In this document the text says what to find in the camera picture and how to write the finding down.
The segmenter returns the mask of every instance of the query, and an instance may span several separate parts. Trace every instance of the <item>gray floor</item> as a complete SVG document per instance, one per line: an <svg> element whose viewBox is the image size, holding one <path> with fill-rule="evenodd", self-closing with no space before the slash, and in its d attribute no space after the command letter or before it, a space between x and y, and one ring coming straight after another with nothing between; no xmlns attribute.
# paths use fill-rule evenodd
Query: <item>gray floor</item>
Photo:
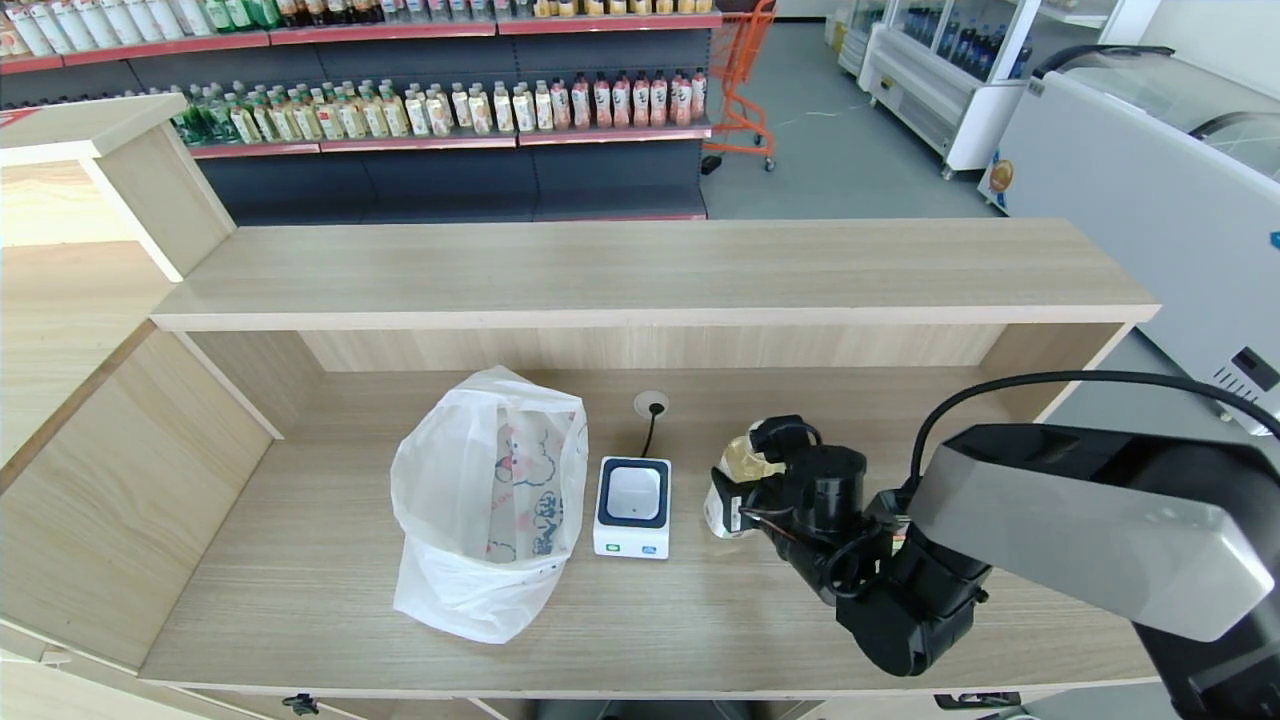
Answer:
<svg viewBox="0 0 1280 720"><path fill-rule="evenodd" d="M978 195L978 173L940 174L937 154L836 65L820 23L776 24L756 60L748 97L764 106L777 133L777 169L755 155L730 154L703 178L713 219L982 218L995 214ZM749 137L739 142L750 142ZM1103 368L1178 374L1134 332ZM1272 438L1253 438L1197 397L1137 386L1085 384L1056 423L1155 434L1249 442L1280 465Z"/></svg>

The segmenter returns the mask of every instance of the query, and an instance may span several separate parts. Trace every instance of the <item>white plastic bag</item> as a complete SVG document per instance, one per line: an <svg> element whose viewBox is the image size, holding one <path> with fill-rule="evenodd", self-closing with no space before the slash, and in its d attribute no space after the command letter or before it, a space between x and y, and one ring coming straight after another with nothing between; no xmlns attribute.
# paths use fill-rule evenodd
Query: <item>white plastic bag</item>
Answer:
<svg viewBox="0 0 1280 720"><path fill-rule="evenodd" d="M586 411L497 366L451 389L392 461L394 607L504 643L547 605L582 527Z"/></svg>

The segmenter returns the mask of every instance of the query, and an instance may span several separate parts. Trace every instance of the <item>chest freezer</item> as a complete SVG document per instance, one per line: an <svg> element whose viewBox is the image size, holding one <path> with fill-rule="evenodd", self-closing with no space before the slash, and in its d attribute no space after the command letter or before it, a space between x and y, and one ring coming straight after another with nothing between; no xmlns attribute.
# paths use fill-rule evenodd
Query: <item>chest freezer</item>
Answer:
<svg viewBox="0 0 1280 720"><path fill-rule="evenodd" d="M1034 72L979 191L1069 219L1164 304L1142 331L1188 375L1280 416L1280 101L1167 47L1073 49Z"/></svg>

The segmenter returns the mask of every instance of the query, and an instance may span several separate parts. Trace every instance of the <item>robotic arm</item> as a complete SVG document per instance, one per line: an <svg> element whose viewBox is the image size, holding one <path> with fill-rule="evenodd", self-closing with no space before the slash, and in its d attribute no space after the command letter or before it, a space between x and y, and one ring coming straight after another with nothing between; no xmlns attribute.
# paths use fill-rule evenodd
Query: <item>robotic arm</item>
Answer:
<svg viewBox="0 0 1280 720"><path fill-rule="evenodd" d="M760 529L886 673L919 675L959 642L997 566L1132 620L1181 717L1280 717L1280 473L1257 448L975 425L941 443L919 471L929 429L961 401L1084 379L1206 395L1280 437L1274 418L1212 386L1144 373L1041 373L943 402L916 437L911 477L865 507L865 456L823 445L797 415L750 433L753 450L785 471L735 483L713 469L713 484L740 527Z"/></svg>

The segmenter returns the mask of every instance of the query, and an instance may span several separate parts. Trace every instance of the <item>shopping cart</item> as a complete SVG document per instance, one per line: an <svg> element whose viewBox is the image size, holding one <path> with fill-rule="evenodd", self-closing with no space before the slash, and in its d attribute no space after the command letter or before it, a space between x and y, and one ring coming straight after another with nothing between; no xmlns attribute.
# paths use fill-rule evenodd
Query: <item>shopping cart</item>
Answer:
<svg viewBox="0 0 1280 720"><path fill-rule="evenodd" d="M760 46L769 33L769 26L777 15L777 0L758 0L750 12L724 12L724 23L712 32L712 77L719 78L724 95L721 104L721 120L713 126L712 137L722 142L708 142L703 147L710 152L749 152L764 155L765 172L773 172L773 133L764 115L764 109L742 97L741 92L751 79L751 67ZM753 146L731 145L733 133L750 132ZM719 158L708 165L704 160L703 172L709 173L719 167Z"/></svg>

